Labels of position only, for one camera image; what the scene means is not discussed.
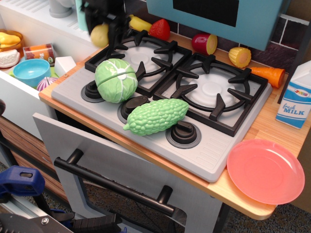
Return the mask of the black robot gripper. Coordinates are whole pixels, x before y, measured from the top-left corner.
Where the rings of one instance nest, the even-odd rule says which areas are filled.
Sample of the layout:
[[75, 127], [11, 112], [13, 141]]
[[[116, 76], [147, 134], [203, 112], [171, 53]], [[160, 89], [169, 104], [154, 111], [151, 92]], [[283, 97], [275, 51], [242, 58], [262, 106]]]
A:
[[83, 0], [82, 10], [89, 34], [96, 26], [107, 22], [109, 46], [115, 48], [121, 44], [129, 30], [130, 20], [124, 0]]

